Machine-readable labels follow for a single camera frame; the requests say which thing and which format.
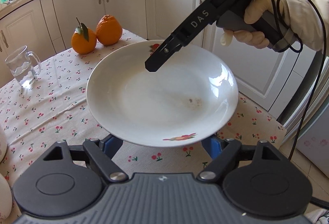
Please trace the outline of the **white plate with stain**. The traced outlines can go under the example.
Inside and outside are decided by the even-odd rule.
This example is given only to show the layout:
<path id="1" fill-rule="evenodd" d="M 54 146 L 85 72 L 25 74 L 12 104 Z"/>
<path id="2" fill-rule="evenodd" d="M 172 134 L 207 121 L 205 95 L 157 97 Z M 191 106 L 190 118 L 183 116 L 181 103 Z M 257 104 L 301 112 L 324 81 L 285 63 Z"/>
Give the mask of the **white plate with stain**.
<path id="1" fill-rule="evenodd" d="M 160 148 L 196 143 L 225 126 L 239 99 L 225 62 L 189 45 L 149 72 L 152 45 L 121 47 L 96 65 L 86 87 L 94 119 L 119 139 Z"/>

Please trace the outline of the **white kitchen cabinets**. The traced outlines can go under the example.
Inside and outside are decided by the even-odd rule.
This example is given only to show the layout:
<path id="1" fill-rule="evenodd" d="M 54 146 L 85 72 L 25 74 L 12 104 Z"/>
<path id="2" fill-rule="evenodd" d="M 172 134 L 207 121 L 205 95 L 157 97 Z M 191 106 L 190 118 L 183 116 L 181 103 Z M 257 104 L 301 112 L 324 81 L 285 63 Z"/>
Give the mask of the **white kitchen cabinets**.
<path id="1" fill-rule="evenodd" d="M 77 19 L 95 29 L 102 16 L 148 39 L 166 38 L 204 0 L 32 0 L 1 15 L 1 59 L 28 46 L 41 60 L 71 46 Z M 193 43 L 220 57 L 232 70 L 239 90 L 274 116 L 294 112 L 313 81 L 321 54 L 257 50 L 239 42 L 220 44 L 222 30 L 206 27 Z"/>

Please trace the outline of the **orange without leaf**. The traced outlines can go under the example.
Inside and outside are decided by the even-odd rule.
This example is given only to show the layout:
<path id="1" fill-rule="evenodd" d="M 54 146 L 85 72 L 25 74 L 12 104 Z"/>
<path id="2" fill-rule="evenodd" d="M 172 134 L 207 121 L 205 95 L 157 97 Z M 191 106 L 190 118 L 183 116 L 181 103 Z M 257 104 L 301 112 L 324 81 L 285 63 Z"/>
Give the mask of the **orange without leaf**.
<path id="1" fill-rule="evenodd" d="M 96 37 L 104 46 L 117 43 L 123 34 L 123 28 L 112 15 L 104 15 L 96 27 Z"/>

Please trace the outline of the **orange with leaf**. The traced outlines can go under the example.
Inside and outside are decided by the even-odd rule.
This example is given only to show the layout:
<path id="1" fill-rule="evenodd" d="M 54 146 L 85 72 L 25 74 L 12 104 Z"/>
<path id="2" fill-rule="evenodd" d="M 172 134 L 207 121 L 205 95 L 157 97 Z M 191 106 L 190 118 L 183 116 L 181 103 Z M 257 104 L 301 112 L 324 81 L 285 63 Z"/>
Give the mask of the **orange with leaf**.
<path id="1" fill-rule="evenodd" d="M 96 34 L 78 19 L 78 26 L 71 38 L 71 46 L 73 50 L 80 54 L 86 55 L 94 51 L 97 43 Z"/>

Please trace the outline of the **white bowl far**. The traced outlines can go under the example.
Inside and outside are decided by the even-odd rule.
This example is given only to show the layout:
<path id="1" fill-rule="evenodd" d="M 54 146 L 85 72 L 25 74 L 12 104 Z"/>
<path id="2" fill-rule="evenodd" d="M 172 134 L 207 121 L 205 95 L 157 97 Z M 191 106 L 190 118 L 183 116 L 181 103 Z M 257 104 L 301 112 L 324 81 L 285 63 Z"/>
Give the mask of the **white bowl far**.
<path id="1" fill-rule="evenodd" d="M 4 130 L 0 127 L 0 162 L 4 159 L 7 152 L 7 138 Z"/>

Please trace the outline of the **white bowl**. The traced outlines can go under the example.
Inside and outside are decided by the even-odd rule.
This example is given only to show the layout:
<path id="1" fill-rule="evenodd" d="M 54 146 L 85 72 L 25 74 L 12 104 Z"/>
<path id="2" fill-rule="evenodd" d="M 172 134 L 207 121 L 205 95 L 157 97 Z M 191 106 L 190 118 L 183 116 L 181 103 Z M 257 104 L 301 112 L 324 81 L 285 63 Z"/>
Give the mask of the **white bowl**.
<path id="1" fill-rule="evenodd" d="M 0 219 L 6 219 L 12 210 L 12 193 L 7 180 L 0 174 Z"/>
<path id="2" fill-rule="evenodd" d="M 0 162 L 4 159 L 7 152 L 7 138 L 4 130 L 0 127 Z"/>

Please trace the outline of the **glass mug with water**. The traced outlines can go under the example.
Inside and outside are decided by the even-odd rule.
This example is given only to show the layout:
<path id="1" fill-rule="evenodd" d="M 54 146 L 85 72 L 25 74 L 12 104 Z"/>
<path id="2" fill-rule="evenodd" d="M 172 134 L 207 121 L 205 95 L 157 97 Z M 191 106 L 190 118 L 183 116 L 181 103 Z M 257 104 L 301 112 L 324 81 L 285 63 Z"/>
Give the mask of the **glass mug with water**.
<path id="1" fill-rule="evenodd" d="M 5 63 L 22 88 L 32 89 L 41 73 L 41 62 L 36 53 L 29 51 L 25 45 L 11 53 Z"/>

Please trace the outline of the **white bowl near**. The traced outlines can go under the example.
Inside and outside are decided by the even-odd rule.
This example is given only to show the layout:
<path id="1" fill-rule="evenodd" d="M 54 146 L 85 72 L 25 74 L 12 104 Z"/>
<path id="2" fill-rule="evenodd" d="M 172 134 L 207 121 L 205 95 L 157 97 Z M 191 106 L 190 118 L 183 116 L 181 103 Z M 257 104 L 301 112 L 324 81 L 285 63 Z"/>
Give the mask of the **white bowl near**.
<path id="1" fill-rule="evenodd" d="M 0 219 L 6 219 L 12 210 L 12 193 L 7 180 L 0 174 Z"/>

